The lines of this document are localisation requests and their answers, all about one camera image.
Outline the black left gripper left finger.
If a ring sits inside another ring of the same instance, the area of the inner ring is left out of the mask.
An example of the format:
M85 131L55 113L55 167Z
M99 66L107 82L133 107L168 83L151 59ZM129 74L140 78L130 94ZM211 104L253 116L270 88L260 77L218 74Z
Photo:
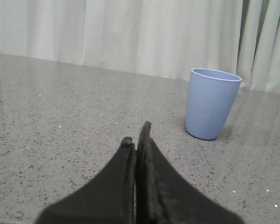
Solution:
M45 208L36 223L133 224L135 165L135 144L125 137L93 179Z

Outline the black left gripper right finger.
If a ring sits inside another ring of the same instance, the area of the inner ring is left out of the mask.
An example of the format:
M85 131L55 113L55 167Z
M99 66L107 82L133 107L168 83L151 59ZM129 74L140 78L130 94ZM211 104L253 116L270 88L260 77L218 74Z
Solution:
M138 224L242 224L237 214L190 185L168 162L150 136L146 121L140 132L136 162Z

